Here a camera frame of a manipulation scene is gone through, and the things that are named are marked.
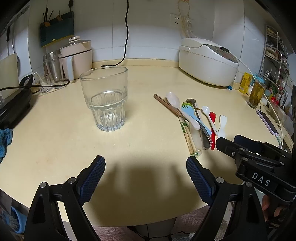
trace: glass tumbler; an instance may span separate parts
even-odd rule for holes
[[[253,89],[252,89],[252,92],[250,94],[249,101],[248,101],[248,105],[251,108],[253,108],[253,109],[257,108],[257,105],[259,104],[259,102],[264,94],[265,88],[266,88],[266,85],[264,83],[262,83],[258,79],[255,79]]]
[[[35,83],[37,85],[49,86],[49,85],[52,85],[52,83],[53,83],[51,74],[46,74],[46,75],[40,76],[37,72],[35,72],[34,79],[35,79]],[[47,93],[47,92],[51,91],[51,89],[52,89],[51,87],[40,87],[41,93]]]
[[[91,69],[80,75],[83,95],[102,131],[114,131],[125,122],[128,70],[122,66]]]

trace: black appliance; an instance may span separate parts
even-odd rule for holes
[[[33,75],[24,77],[20,86],[32,85]],[[0,129],[13,129],[26,115],[30,108],[32,92],[29,87],[18,89],[0,103]]]

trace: red spoon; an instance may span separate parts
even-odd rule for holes
[[[212,122],[215,124],[216,114],[214,112],[210,112],[210,118],[211,118]],[[211,130],[212,130],[212,134],[211,134],[211,139],[212,139],[211,149],[214,150],[215,149],[216,135],[215,135],[215,132],[214,132],[213,128],[211,128]]]

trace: kitchen counter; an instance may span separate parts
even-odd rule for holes
[[[237,134],[278,146],[248,97],[237,90],[202,84],[178,68],[128,66],[126,122],[103,132],[87,108],[79,80],[39,96],[15,127],[12,144],[0,164],[0,188],[30,207],[38,185],[64,183],[89,166],[97,155],[106,170],[90,200],[83,206],[92,225],[130,226],[173,218],[206,204],[186,171],[188,147],[174,114],[154,99],[174,92],[195,98],[217,115],[226,115],[226,138]],[[234,160],[207,150],[199,158],[215,176],[241,183]],[[63,204],[62,219],[68,221]]]

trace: hand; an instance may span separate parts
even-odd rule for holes
[[[265,221],[267,221],[268,219],[268,207],[270,205],[270,199],[269,196],[264,195],[263,199],[262,199],[262,210],[263,210],[263,215],[264,215],[264,219]],[[277,207],[276,210],[274,211],[274,217],[277,217],[280,213],[280,211],[283,209],[284,207]]]

